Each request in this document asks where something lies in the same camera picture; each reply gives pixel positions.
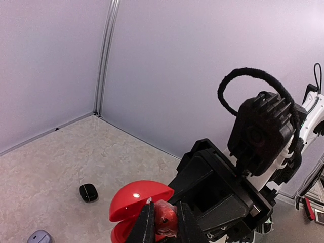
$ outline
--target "red object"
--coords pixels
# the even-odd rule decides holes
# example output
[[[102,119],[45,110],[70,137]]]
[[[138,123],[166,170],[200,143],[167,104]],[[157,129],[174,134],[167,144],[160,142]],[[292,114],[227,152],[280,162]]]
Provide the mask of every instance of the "red object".
[[[160,200],[154,204],[155,232],[167,237],[176,237],[178,233],[177,207]]]
[[[174,194],[170,187],[155,181],[136,181],[124,186],[112,199],[109,219],[119,222],[111,233],[112,243],[124,243],[130,234],[142,207],[149,198],[152,202],[168,201]],[[164,236],[156,235],[159,241]]]
[[[310,205],[309,199],[308,198],[303,198],[302,202],[304,204],[305,212],[310,221],[313,221],[315,219],[315,213],[312,209],[312,206]]]

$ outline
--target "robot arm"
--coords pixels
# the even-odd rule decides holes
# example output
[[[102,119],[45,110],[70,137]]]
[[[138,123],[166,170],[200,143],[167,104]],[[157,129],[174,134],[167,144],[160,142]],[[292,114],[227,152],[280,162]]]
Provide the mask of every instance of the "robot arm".
[[[232,79],[242,75],[263,79],[278,93],[261,92],[236,112],[224,100],[223,92]],[[223,79],[218,91],[220,102],[236,116],[228,149],[222,153],[209,139],[196,141],[184,154],[178,174],[169,184],[175,191],[169,202],[186,205],[186,213],[191,211],[189,221],[199,225],[199,229],[188,231],[189,225],[181,224],[182,242],[190,232],[204,234],[210,241],[227,236],[227,242],[248,242],[247,235],[269,219],[277,191],[269,189],[268,183],[287,183],[301,164],[302,152],[324,135],[324,96],[318,86],[307,87],[300,106],[279,81],[264,71],[235,69]],[[147,226],[147,216],[142,216],[144,223],[139,217],[138,229]],[[129,237],[135,239],[136,232],[133,230]]]

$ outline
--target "floor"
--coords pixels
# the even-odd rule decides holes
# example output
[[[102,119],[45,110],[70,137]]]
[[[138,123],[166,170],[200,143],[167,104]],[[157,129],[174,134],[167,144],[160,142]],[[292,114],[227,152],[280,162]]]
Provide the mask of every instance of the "floor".
[[[303,210],[277,200],[273,208],[273,231],[265,235],[258,243],[322,243],[324,225],[309,221]]]
[[[110,241],[109,205],[136,180],[168,184],[179,161],[94,116],[0,157],[0,242],[27,242],[44,229],[55,243]],[[87,204],[80,185],[99,200]]]

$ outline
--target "black small object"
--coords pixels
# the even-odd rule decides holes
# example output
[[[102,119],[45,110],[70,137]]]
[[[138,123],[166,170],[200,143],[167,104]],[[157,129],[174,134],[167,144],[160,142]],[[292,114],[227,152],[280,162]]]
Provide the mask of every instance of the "black small object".
[[[91,203],[98,199],[98,192],[94,185],[84,184],[80,187],[80,195],[86,203]]]

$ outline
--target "black wire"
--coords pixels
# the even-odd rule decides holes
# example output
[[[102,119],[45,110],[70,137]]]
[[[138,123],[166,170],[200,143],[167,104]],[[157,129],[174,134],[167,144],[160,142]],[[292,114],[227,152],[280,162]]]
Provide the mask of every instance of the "black wire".
[[[320,77],[319,78],[319,84],[318,84],[318,80],[317,80],[316,66],[319,67],[319,77]],[[316,62],[314,64],[314,77],[315,77],[316,85],[317,85],[317,88],[318,88],[318,93],[321,94],[322,93],[322,67],[318,62]]]
[[[319,101],[319,97],[317,96],[317,97],[316,97],[316,100],[315,100],[315,103],[314,103],[313,106],[309,109],[309,111],[307,112],[307,115],[308,115],[309,113],[312,112],[312,110],[313,110],[313,109],[315,108],[315,106],[317,105],[318,101]]]
[[[324,170],[324,165],[321,166],[321,168],[318,170],[316,173],[314,179],[308,184],[308,186],[300,193],[299,197],[297,198],[298,200],[296,201],[296,209],[299,209],[299,203],[300,199],[306,195],[306,193],[309,192],[310,189],[316,184],[316,182],[319,180],[322,172]]]
[[[306,198],[307,198],[308,200],[312,201],[313,203],[316,203],[316,204],[319,204],[319,205],[321,205],[321,206],[324,206],[324,202],[322,202],[322,201],[318,201],[318,200],[316,200],[316,199],[313,199],[313,198],[310,198],[310,197],[307,197],[307,196],[306,196]]]

